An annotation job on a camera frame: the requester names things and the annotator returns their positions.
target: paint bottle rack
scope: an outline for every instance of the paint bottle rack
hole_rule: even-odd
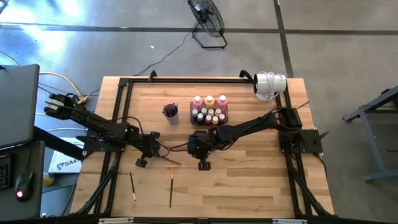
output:
[[[213,109],[214,110],[217,109],[217,101],[214,103],[214,108]],[[193,103],[191,102],[190,103],[190,110],[189,110],[189,117],[190,117],[191,124],[192,124],[193,128],[195,128],[195,129],[211,129],[211,128],[215,128],[215,127],[227,124],[228,120],[229,120],[228,119],[229,118],[229,116],[228,116],[228,105],[226,106],[225,111],[224,111],[224,115],[225,115],[224,122],[222,122],[222,123],[218,122],[217,125],[206,124],[205,123],[206,116],[203,118],[203,121],[197,121],[196,119],[193,119],[192,110],[193,110]]]

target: fan stand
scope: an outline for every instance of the fan stand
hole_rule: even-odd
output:
[[[221,37],[223,38],[223,40],[224,40],[224,42],[225,42],[225,45],[224,45],[224,46],[209,46],[209,47],[204,46],[203,44],[201,44],[201,42],[197,39],[197,37],[196,37],[195,34],[194,34],[194,31],[195,31],[195,29],[196,29],[198,26],[199,26],[199,23],[197,22],[196,26],[195,26],[195,27],[193,28],[193,30],[192,30],[192,38],[194,38],[195,41],[198,42],[198,44],[200,45],[200,47],[202,47],[202,48],[204,48],[204,49],[224,49],[224,48],[228,45],[228,43],[226,42],[226,39],[225,39],[225,37],[224,37],[224,34],[222,34]]]

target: paint bottle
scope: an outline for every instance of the paint bottle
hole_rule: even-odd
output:
[[[214,125],[217,125],[217,124],[218,124],[218,117],[217,117],[217,116],[214,116],[213,119],[211,120],[211,122],[212,122]]]
[[[217,109],[216,109],[216,112],[215,112],[215,115],[216,115],[216,116],[220,116],[220,114],[221,114],[221,109],[217,108]]]
[[[214,110],[213,109],[209,109],[207,111],[207,114],[210,115],[210,116],[214,116]]]
[[[211,124],[211,116],[210,115],[206,116],[206,124]]]
[[[197,116],[198,116],[198,110],[193,109],[192,110],[192,118],[195,120],[197,118]]]
[[[200,112],[203,113],[204,116],[207,115],[207,109],[206,108],[202,108]]]
[[[205,99],[206,109],[214,108],[214,98],[212,96],[207,96]]]
[[[198,109],[200,110],[201,106],[203,104],[203,99],[200,96],[195,96],[192,100],[192,107],[193,109]]]
[[[203,121],[203,114],[198,113],[197,120],[198,120],[199,122],[202,122],[202,121]]]
[[[217,108],[219,108],[221,111],[225,111],[227,103],[228,100],[226,99],[226,97],[224,95],[221,95],[217,99]]]
[[[224,124],[225,115],[224,115],[224,114],[220,114],[220,115],[218,116],[218,121],[220,122],[220,124]]]

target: black fan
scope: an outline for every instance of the black fan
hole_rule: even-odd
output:
[[[191,7],[193,15],[197,19],[192,31],[192,37],[204,49],[224,49],[227,45],[224,37],[224,22],[214,2],[212,0],[188,0],[188,4]],[[214,38],[222,37],[224,39],[225,45],[206,47],[201,44],[201,42],[195,37],[195,34],[193,34],[199,24],[205,28],[206,32],[210,36]]]

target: pink paint bottle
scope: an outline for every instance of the pink paint bottle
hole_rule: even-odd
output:
[[[195,96],[192,101],[193,109],[200,110],[201,105],[203,104],[203,99],[200,96]]]
[[[224,95],[221,95],[221,96],[217,99],[217,108],[221,109],[221,111],[224,112],[227,103],[228,103],[228,100],[226,99],[226,97],[225,97]]]

